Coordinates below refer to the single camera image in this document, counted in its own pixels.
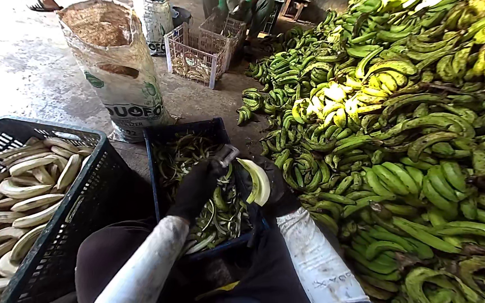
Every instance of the black plastic crate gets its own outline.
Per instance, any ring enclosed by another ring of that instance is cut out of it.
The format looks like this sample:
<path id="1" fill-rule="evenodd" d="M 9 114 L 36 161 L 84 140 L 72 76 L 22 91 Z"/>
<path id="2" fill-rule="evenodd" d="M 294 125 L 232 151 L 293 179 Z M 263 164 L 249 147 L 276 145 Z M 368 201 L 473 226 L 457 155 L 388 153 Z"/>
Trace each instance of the black plastic crate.
<path id="1" fill-rule="evenodd" d="M 103 132 L 36 119 L 0 118 L 0 152 L 22 146 L 32 136 L 59 137 L 94 151 L 3 292 L 4 303 L 50 302 L 74 291 L 77 250 L 91 233 L 123 219 L 116 211 L 118 200 L 112 197 L 131 176 Z"/>
<path id="2" fill-rule="evenodd" d="M 151 183 L 152 183 L 152 190 L 154 192 L 154 200 L 155 200 L 155 212 L 156 212 L 156 219 L 157 222 L 160 221 L 162 217 L 165 216 L 169 205 L 167 203 L 162 203 L 162 201 L 158 200 L 159 196 L 159 172 L 157 168 L 157 164 L 152 157 L 152 142 L 167 142 L 171 141 L 175 138 L 176 134 L 186 134 L 187 132 L 194 132 L 195 134 L 199 134 L 205 137 L 208 137 L 215 143 L 224 143 L 227 144 L 230 142 L 230 138 L 227 136 L 226 129 L 224 127 L 224 121 L 222 118 L 213 118 L 211 120 L 206 121 L 199 121 L 199 122 L 191 122 L 185 124 L 178 124 L 178 125 L 170 125 L 170 126 L 162 126 L 162 127 L 147 127 L 144 129 L 143 133 L 145 135 L 145 143 L 147 145 L 147 155 L 149 157 L 149 170 L 151 172 Z M 240 193 L 242 198 L 246 198 L 250 193 L 247 192 L 246 188 L 243 187 L 241 182 L 241 169 L 243 169 L 238 162 L 234 161 L 233 163 L 233 173 L 235 177 L 235 186 L 237 187 L 237 191 Z M 254 218 L 258 217 L 258 208 L 255 204 L 247 205 L 248 214 Z M 232 247 L 246 245 L 249 240 L 252 238 L 252 233 L 248 232 L 245 234 L 241 234 L 240 237 L 233 238 L 231 240 L 227 240 L 222 242 L 220 245 L 208 249 L 202 252 L 192 253 L 188 256 L 185 256 L 181 259 L 183 262 L 199 260 L 208 257 L 214 257 L 220 252 L 227 250 Z"/>
<path id="3" fill-rule="evenodd" d="M 272 33 L 274 30 L 274 25 L 276 25 L 276 20 L 278 20 L 278 15 L 280 14 L 280 10 L 282 9 L 283 0 L 274 0 L 274 9 L 272 13 L 267 18 L 267 22 L 265 23 L 265 27 L 263 28 L 264 33 Z"/>

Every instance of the hand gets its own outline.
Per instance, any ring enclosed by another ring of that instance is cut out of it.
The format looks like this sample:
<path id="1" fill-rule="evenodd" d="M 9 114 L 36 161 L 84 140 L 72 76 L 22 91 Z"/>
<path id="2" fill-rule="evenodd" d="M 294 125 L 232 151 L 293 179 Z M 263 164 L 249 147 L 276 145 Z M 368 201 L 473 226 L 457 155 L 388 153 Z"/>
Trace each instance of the hand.
<path id="1" fill-rule="evenodd" d="M 264 215 L 277 218 L 298 210 L 301 203 L 291 192 L 283 179 L 282 172 L 274 165 L 274 162 L 262 156 L 252 156 L 251 160 L 265 170 L 271 184 L 269 200 L 262 207 Z M 250 175 L 245 180 L 245 184 L 252 186 Z"/>
<path id="2" fill-rule="evenodd" d="M 220 164 L 212 159 L 205 159 L 194 165 L 183 177 L 177 190 L 175 204 L 168 210 L 167 215 L 182 217 L 192 226 L 203 205 L 212 197 L 217 179 L 222 174 Z"/>
<path id="3" fill-rule="evenodd" d="M 218 5 L 212 9 L 212 13 L 219 17 L 221 20 L 227 18 L 228 10 L 227 6 Z"/>

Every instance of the crate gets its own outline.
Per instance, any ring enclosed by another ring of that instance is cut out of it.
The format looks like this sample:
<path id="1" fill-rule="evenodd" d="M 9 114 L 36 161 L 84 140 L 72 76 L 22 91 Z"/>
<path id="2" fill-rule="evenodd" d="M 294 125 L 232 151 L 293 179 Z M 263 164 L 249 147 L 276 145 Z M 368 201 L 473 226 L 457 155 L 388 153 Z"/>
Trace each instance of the crate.
<path id="1" fill-rule="evenodd" d="M 159 195 L 159 172 L 157 168 L 157 164 L 155 163 L 152 157 L 152 142 L 167 142 L 171 141 L 175 138 L 176 134 L 186 134 L 188 131 L 193 131 L 196 134 L 201 134 L 205 137 L 208 137 L 213 142 L 216 143 L 224 143 L 227 144 L 230 142 L 230 138 L 227 136 L 226 129 L 224 127 L 224 121 L 222 118 L 214 118 L 212 120 L 206 121 L 199 121 L 199 122 L 192 122 L 192 123 L 185 123 L 180 125 L 169 125 L 169 126 L 160 126 L 160 127 L 147 127 L 143 130 L 145 135 L 145 144 L 147 145 L 147 155 L 149 157 L 149 170 L 151 174 L 151 183 L 152 183 L 152 190 L 154 193 L 154 201 L 155 201 L 155 215 L 157 222 L 160 221 L 162 217 L 165 216 L 169 205 L 166 203 L 162 203 L 158 200 Z M 241 179 L 241 169 L 243 169 L 238 163 L 233 163 L 233 173 L 235 177 L 235 186 L 237 187 L 237 191 L 241 194 L 242 198 L 246 198 L 250 193 L 247 192 L 246 188 L 242 184 Z M 251 222 L 253 224 L 252 228 L 256 230 L 257 228 L 261 227 L 261 218 L 258 214 L 259 210 L 255 203 L 247 205 L 248 214 L 251 218 L 256 218 L 256 222 Z M 220 252 L 225 251 L 229 248 L 246 245 L 247 242 L 252 238 L 252 233 L 245 233 L 241 234 L 238 238 L 233 238 L 231 240 L 227 240 L 222 242 L 220 245 L 216 246 L 215 248 L 196 252 L 185 256 L 181 259 L 183 262 L 188 261 L 195 261 L 200 260 L 208 257 L 214 257 L 218 255 Z"/>
<path id="2" fill-rule="evenodd" d="M 31 136 L 54 136 L 94 147 L 50 222 L 2 294 L 1 302 L 50 302 L 74 291 L 77 250 L 92 232 L 118 222 L 107 202 L 131 170 L 103 132 L 33 119 L 0 118 L 0 152 L 22 146 Z"/>
<path id="3" fill-rule="evenodd" d="M 214 88 L 227 70 L 230 44 L 224 36 L 183 23 L 164 36 L 168 71 Z"/>
<path id="4" fill-rule="evenodd" d="M 263 28 L 262 32 L 269 34 L 273 33 L 274 25 L 276 25 L 276 21 L 278 20 L 280 10 L 282 10 L 283 3 L 283 0 L 274 0 L 274 9 L 267 18 L 267 22 L 265 23 L 265 27 Z"/>
<path id="5" fill-rule="evenodd" d="M 226 67 L 228 69 L 233 54 L 243 46 L 244 40 L 246 40 L 246 23 L 230 17 L 222 20 L 222 18 L 217 18 L 215 13 L 212 13 L 211 16 L 199 25 L 199 29 L 228 38 L 230 48 Z"/>

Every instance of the leg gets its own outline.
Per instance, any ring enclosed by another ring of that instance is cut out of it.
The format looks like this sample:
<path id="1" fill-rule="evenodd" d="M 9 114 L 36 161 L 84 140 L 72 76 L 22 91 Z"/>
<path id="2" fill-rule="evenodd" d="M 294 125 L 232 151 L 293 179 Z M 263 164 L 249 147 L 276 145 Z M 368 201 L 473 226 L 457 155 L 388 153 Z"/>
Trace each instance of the leg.
<path id="1" fill-rule="evenodd" d="M 218 302 L 222 302 L 222 297 L 250 297 L 259 302 L 309 302 L 276 225 L 263 232 L 246 277 L 233 290 L 220 294 Z M 207 302 L 216 302 L 217 298 Z"/>
<path id="2" fill-rule="evenodd" d="M 78 302 L 92 303 L 149 236 L 153 219 L 123 221 L 95 231 L 80 245 L 76 261 Z"/>
<path id="3" fill-rule="evenodd" d="M 218 0 L 203 0 L 203 13 L 207 19 L 212 14 L 212 9 L 218 5 Z"/>
<path id="4" fill-rule="evenodd" d="M 265 24 L 274 9 L 274 0 L 258 0 L 255 6 L 255 14 L 252 16 L 252 24 L 248 35 L 256 38 L 265 28 Z"/>

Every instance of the pile of plantains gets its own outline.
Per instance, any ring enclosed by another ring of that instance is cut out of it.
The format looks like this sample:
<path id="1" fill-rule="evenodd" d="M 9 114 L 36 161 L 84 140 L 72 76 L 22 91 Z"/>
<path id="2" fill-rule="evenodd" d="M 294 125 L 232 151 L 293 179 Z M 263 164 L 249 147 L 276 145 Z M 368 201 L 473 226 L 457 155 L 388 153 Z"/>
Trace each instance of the pile of plantains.
<path id="1" fill-rule="evenodd" d="M 485 302 L 485 1 L 362 0 L 269 36 L 239 124 L 376 302 Z"/>

